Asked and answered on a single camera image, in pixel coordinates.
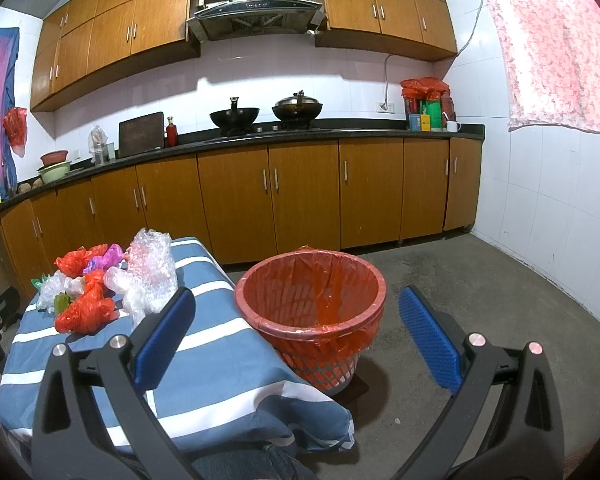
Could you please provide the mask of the black wok left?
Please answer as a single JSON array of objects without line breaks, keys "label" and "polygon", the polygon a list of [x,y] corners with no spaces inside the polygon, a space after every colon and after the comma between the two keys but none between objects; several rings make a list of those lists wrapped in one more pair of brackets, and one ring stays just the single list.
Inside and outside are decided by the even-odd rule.
[{"label": "black wok left", "polygon": [[260,110],[257,107],[239,107],[238,97],[230,98],[228,110],[217,110],[210,114],[212,122],[220,129],[222,136],[240,136],[253,132]]}]

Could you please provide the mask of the red plastic bag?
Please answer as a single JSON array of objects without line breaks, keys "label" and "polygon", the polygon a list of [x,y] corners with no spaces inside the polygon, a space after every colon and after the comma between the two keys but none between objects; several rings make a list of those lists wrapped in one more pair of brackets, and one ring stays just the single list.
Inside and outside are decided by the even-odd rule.
[{"label": "red plastic bag", "polygon": [[67,252],[63,257],[56,258],[55,266],[68,278],[77,278],[83,274],[87,263],[94,257],[102,256],[107,249],[107,244],[96,245],[88,249],[80,247],[72,252]]},{"label": "red plastic bag", "polygon": [[104,275],[94,270],[84,276],[84,293],[55,318],[58,333],[93,335],[119,317],[114,300],[105,296]]}]

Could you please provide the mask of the clear bagged jars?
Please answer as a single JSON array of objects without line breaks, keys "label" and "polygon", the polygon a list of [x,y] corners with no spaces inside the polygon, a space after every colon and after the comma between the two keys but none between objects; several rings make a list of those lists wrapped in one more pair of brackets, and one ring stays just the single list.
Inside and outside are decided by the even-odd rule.
[{"label": "clear bagged jars", "polygon": [[96,125],[88,135],[88,150],[92,155],[93,162],[96,166],[112,162],[116,159],[116,151],[114,144],[108,141],[108,136],[99,125]]}]

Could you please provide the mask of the small bubble wrap piece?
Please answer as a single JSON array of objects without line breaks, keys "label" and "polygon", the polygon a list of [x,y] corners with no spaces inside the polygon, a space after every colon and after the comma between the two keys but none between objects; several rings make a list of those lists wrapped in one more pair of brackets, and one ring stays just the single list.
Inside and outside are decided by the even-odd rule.
[{"label": "small bubble wrap piece", "polygon": [[60,315],[84,293],[84,277],[69,278],[61,271],[42,281],[35,309]]}]

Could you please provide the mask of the red bag hanging on wall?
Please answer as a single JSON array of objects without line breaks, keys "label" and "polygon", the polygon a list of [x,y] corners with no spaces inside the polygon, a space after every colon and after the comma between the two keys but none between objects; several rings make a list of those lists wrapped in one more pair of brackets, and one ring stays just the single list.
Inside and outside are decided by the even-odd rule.
[{"label": "red bag hanging on wall", "polygon": [[23,158],[28,135],[27,110],[15,106],[10,108],[3,118],[3,127],[10,148],[17,156]]}]

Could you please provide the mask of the large clear bubble wrap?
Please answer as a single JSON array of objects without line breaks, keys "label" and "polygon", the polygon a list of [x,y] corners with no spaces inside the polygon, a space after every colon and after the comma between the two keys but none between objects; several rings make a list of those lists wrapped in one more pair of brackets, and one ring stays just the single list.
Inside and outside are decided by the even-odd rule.
[{"label": "large clear bubble wrap", "polygon": [[122,296],[122,309],[137,328],[146,316],[160,313],[178,289],[168,233],[140,229],[126,252],[126,268],[114,266],[104,284]]}]

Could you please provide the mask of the dark cutting board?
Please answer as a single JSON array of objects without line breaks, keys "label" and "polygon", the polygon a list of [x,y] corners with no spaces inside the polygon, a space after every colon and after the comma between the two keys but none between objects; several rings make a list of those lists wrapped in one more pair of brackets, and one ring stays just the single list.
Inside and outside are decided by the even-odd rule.
[{"label": "dark cutting board", "polygon": [[163,112],[152,113],[120,122],[119,157],[125,158],[160,150],[164,145]]}]

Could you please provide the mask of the lower wooden cabinets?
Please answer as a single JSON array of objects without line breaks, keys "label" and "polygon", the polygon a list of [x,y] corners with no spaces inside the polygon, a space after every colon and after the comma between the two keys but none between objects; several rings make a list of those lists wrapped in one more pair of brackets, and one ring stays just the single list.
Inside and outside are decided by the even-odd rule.
[{"label": "lower wooden cabinets", "polygon": [[128,246],[143,228],[198,238],[223,264],[304,245],[350,249],[468,228],[482,144],[353,138],[244,146],[145,162],[61,185],[0,213],[26,292],[70,250]]}]

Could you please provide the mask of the red plastic bag front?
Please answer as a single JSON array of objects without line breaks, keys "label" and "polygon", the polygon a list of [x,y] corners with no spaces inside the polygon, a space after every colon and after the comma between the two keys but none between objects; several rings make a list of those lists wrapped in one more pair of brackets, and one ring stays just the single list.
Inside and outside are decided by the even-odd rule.
[{"label": "red plastic bag front", "polygon": [[119,317],[114,300],[105,296],[104,275],[94,270],[84,276],[84,293],[55,318],[58,333],[93,335]]}]

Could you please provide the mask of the wooden cabinets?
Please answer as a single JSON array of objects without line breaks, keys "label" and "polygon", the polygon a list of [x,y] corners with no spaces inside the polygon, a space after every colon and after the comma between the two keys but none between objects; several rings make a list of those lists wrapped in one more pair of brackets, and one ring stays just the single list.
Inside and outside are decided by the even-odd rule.
[{"label": "wooden cabinets", "polygon": [[279,34],[428,62],[457,52],[445,0],[69,0],[43,22],[30,105],[52,112],[124,77],[196,58],[206,42]]},{"label": "wooden cabinets", "polygon": [[244,146],[145,162],[61,185],[0,213],[26,292],[70,250],[128,246],[143,228],[198,238],[223,264],[304,245],[350,249],[468,228],[482,144],[353,138]]}]

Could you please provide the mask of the white mug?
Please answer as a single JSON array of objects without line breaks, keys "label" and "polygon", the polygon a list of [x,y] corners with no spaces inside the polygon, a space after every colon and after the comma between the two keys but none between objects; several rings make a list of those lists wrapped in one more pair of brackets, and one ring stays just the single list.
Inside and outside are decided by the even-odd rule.
[{"label": "white mug", "polygon": [[445,128],[447,132],[459,132],[460,128],[462,128],[462,125],[459,122],[449,118],[449,115],[445,112],[442,113],[442,122],[443,128]]}]

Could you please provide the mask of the black wok with lid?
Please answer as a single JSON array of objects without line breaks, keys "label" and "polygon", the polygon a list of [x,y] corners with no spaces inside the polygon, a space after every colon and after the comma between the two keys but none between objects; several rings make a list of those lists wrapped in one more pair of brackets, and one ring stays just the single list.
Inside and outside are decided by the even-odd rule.
[{"label": "black wok with lid", "polygon": [[294,92],[289,98],[278,101],[272,111],[275,117],[288,129],[309,127],[321,114],[323,104],[310,98],[303,90]]}]

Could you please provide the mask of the blue white striped tablecloth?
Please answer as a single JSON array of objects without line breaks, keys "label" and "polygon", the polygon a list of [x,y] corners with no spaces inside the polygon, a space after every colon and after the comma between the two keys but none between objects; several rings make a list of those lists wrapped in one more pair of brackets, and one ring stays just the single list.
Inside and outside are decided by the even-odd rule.
[{"label": "blue white striped tablecloth", "polygon": [[[234,284],[195,237],[171,244],[180,284],[196,300],[193,323],[158,388],[145,399],[184,454],[228,444],[275,444],[290,454],[349,451],[350,412],[294,374],[239,314]],[[131,333],[121,315],[94,335],[55,330],[50,315],[29,306],[12,340],[0,383],[0,425],[24,444],[32,439],[38,390],[55,344],[97,349]]]}]

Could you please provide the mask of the magenta purple plastic bag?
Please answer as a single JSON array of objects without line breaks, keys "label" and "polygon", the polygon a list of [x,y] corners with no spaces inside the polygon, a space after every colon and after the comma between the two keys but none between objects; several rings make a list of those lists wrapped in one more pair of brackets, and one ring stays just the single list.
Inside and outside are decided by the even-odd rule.
[{"label": "magenta purple plastic bag", "polygon": [[113,266],[118,266],[124,260],[124,251],[118,244],[111,244],[102,255],[97,255],[88,260],[82,274],[86,275],[96,270],[107,271]]}]

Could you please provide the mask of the green plastic bag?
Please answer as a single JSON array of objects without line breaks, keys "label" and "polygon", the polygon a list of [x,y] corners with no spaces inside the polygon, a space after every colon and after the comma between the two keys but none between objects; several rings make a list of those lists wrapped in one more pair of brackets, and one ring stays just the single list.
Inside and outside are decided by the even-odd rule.
[{"label": "green plastic bag", "polygon": [[33,303],[35,310],[58,315],[70,306],[72,299],[67,292],[68,278],[60,271],[32,278],[31,284],[38,293]]}]

